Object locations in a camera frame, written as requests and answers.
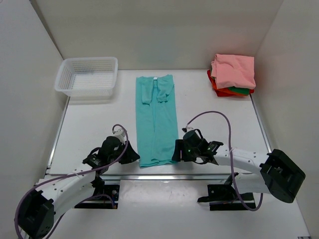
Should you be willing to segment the teal t shirt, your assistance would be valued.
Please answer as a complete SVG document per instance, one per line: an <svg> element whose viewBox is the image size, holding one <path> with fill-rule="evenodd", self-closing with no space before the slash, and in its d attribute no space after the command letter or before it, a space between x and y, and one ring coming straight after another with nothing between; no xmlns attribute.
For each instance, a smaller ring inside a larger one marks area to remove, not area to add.
<svg viewBox="0 0 319 239"><path fill-rule="evenodd" d="M172 75L136 78L136 130L140 168L173 164L178 139Z"/></svg>

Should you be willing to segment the white plastic basket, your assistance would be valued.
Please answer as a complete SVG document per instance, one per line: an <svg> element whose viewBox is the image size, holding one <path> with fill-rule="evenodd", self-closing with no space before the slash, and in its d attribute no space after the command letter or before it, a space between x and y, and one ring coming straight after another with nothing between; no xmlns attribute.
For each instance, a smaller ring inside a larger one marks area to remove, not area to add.
<svg viewBox="0 0 319 239"><path fill-rule="evenodd" d="M54 88L74 98L108 98L117 74L116 57L68 58L58 70Z"/></svg>

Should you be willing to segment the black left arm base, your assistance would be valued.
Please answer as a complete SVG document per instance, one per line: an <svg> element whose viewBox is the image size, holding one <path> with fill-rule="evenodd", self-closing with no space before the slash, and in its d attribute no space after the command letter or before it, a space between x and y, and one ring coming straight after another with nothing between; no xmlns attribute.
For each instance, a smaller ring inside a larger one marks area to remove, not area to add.
<svg viewBox="0 0 319 239"><path fill-rule="evenodd" d="M118 208L119 184L107 184L99 179L93 184L93 195L75 206L76 209L110 209Z"/></svg>

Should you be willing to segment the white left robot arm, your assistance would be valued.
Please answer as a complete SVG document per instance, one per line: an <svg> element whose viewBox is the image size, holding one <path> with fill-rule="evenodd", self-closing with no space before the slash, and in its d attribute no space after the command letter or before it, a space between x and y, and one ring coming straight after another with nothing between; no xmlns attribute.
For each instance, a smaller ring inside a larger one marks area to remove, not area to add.
<svg viewBox="0 0 319 239"><path fill-rule="evenodd" d="M140 156L130 142L107 137L94 148L71 174L39 183L18 205L14 223L32 239L42 239L52 230L58 217L86 198L104 194L101 175L113 163L128 164Z"/></svg>

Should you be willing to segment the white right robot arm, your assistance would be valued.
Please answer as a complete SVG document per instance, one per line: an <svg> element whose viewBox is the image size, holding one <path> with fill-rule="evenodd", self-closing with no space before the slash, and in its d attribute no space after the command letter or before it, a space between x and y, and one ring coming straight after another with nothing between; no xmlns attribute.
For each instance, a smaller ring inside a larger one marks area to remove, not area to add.
<svg viewBox="0 0 319 239"><path fill-rule="evenodd" d="M201 165L212 163L247 171L231 173L225 183L223 193L232 200L244 193L267 193L292 203L306 178L303 170L279 149L268 154L230 149L222 142L207 142L200 130L194 129L175 141L172 160L196 162L198 158Z"/></svg>

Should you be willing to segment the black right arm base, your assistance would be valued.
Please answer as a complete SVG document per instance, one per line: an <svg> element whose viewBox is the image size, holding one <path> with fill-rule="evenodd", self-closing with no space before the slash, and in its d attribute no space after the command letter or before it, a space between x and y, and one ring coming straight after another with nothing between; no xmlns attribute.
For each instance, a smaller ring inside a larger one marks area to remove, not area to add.
<svg viewBox="0 0 319 239"><path fill-rule="evenodd" d="M197 199L198 203L208 203L210 211L246 211L235 189L228 184L208 184L207 196Z"/></svg>

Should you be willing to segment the pink folded t shirt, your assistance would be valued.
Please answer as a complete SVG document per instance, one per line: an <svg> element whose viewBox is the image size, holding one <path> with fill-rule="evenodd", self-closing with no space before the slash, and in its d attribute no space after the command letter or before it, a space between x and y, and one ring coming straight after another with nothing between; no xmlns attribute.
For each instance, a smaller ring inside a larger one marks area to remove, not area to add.
<svg viewBox="0 0 319 239"><path fill-rule="evenodd" d="M236 87L253 90L256 87L254 57L216 54L211 62L211 77L218 89Z"/></svg>

